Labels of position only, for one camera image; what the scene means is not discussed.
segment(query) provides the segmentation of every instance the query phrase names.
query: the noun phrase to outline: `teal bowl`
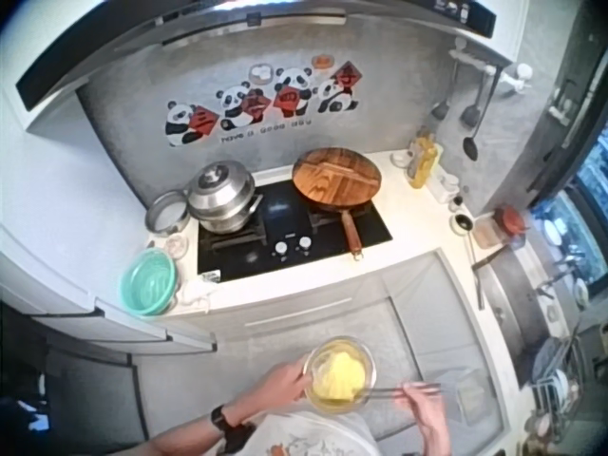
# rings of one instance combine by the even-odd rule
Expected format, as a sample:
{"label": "teal bowl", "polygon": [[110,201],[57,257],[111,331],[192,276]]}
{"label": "teal bowl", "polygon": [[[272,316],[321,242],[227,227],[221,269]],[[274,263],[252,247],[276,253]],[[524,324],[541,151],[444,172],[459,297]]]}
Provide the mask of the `teal bowl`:
{"label": "teal bowl", "polygon": [[173,259],[161,249],[146,249],[121,278],[121,301],[131,314],[160,314],[171,302],[177,282]]}

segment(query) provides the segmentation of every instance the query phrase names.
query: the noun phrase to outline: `dish rack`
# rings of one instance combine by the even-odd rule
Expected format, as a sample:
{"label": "dish rack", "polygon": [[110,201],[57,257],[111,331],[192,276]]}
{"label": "dish rack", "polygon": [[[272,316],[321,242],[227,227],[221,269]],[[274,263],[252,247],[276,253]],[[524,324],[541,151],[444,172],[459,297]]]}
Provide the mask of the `dish rack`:
{"label": "dish rack", "polygon": [[[572,354],[566,359],[570,342],[572,342]],[[584,393],[583,363],[579,338],[575,336],[563,339],[556,356],[547,365],[540,379],[532,384],[537,414],[538,416],[549,414],[551,425],[547,435],[554,443],[559,443],[563,439],[579,408]],[[566,374],[569,383],[569,389],[563,400],[560,400],[559,382],[556,382],[554,376],[557,369]],[[572,388],[575,385],[578,385],[578,390]]]}

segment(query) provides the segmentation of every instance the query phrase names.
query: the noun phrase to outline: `gas stove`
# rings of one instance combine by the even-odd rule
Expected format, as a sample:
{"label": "gas stove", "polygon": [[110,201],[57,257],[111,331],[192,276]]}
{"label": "gas stove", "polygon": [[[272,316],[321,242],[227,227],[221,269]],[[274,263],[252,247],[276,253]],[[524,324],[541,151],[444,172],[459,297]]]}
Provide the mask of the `gas stove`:
{"label": "gas stove", "polygon": [[[340,215],[316,209],[291,180],[262,185],[256,193],[262,203],[241,230],[216,235],[199,228],[199,274],[219,272],[226,282],[350,252]],[[365,247],[392,240],[373,203],[351,214],[364,254]]]}

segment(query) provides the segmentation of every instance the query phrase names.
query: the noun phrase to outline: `white countertop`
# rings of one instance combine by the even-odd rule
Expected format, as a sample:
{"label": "white countertop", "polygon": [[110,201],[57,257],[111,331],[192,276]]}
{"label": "white countertop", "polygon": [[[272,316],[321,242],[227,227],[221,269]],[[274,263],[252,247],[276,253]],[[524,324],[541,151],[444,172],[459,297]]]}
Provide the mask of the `white countertop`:
{"label": "white countertop", "polygon": [[[192,314],[204,314],[218,309],[234,308],[267,299],[292,295],[315,288],[331,285],[342,280],[386,268],[410,258],[418,257],[435,250],[441,250],[447,263],[460,282],[462,290],[478,320],[484,342],[494,363],[498,376],[496,388],[501,392],[506,407],[506,415],[511,431],[497,445],[489,449],[493,454],[504,448],[507,454],[515,454],[515,445],[525,438],[523,423],[534,408],[531,388],[520,390],[513,369],[513,364],[494,314],[486,306],[484,311],[477,307],[475,278],[471,271],[471,255],[466,237],[456,236],[449,228],[449,218],[453,215],[447,205],[437,203],[425,188],[415,190],[406,181],[404,171],[390,162],[390,152],[368,154],[382,173],[382,186],[373,198],[373,203],[387,225],[393,240],[365,248],[364,259],[355,261],[351,254],[334,256],[314,261],[301,266],[287,268],[268,274],[255,275],[239,280],[220,283],[217,290],[210,295],[208,305],[184,306],[178,303],[169,312],[157,317],[187,318]],[[285,181],[291,178],[292,168],[283,167],[254,174],[257,185]],[[190,248],[184,258],[177,262],[181,283],[185,283],[197,274],[197,249],[192,248],[198,241],[199,225],[191,220],[185,235]],[[156,239],[162,247],[163,240]],[[534,275],[546,279],[542,266],[535,255],[527,250],[518,251],[520,259],[527,259]],[[481,250],[475,245],[475,259],[487,257],[493,250]],[[553,325],[550,331],[554,335],[565,335],[565,322]]]}

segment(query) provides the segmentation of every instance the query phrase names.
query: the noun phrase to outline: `panda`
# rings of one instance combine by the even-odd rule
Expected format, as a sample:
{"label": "panda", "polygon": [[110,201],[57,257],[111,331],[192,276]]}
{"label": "panda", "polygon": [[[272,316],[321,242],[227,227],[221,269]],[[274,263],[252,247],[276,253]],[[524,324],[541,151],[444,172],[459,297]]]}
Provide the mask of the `panda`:
{"label": "panda", "polygon": [[[250,124],[257,124],[262,122],[264,119],[263,115],[259,115],[254,118],[251,114],[246,113],[243,110],[243,100],[249,93],[249,87],[251,85],[248,82],[243,82],[240,85],[235,85],[226,90],[219,90],[216,93],[221,107],[224,109],[224,118],[219,123],[225,131],[230,131],[240,126],[247,126]],[[258,96],[263,96],[264,92],[260,88],[255,88],[254,92]]]}
{"label": "panda", "polygon": [[164,124],[164,134],[172,147],[193,143],[202,138],[202,133],[190,126],[196,106],[169,102],[167,121]]}
{"label": "panda", "polygon": [[276,93],[280,92],[284,87],[293,87],[299,92],[299,100],[295,111],[282,109],[284,117],[303,116],[306,114],[309,100],[313,97],[311,87],[311,75],[313,71],[310,68],[277,68],[275,72],[279,78],[275,84]]}
{"label": "panda", "polygon": [[334,78],[321,83],[315,93],[321,100],[318,109],[321,113],[328,109],[330,112],[352,111],[359,105],[359,102],[352,99],[352,90],[343,87]]}

